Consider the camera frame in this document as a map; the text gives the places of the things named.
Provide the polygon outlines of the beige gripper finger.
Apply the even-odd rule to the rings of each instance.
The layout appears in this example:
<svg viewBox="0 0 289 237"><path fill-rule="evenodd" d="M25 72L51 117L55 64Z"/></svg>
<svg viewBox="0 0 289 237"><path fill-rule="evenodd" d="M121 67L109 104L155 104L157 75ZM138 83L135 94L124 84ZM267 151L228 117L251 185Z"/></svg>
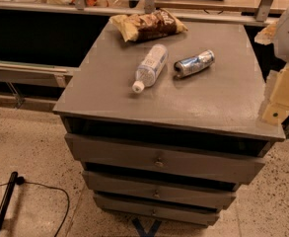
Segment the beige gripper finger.
<svg viewBox="0 0 289 237"><path fill-rule="evenodd" d="M260 118L269 124L279 125L289 117L289 63L279 72L271 70L266 79L264 101Z"/></svg>

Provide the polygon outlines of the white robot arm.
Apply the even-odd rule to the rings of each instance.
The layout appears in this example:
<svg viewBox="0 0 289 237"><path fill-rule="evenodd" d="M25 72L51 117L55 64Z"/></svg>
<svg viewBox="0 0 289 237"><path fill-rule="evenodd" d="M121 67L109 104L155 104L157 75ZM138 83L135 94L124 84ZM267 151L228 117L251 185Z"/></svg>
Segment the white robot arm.
<svg viewBox="0 0 289 237"><path fill-rule="evenodd" d="M260 118L279 125L289 117L289 7L279 20L260 31L254 38L260 44L273 44L274 55L286 62L279 72L271 71L266 80L265 100L260 106Z"/></svg>

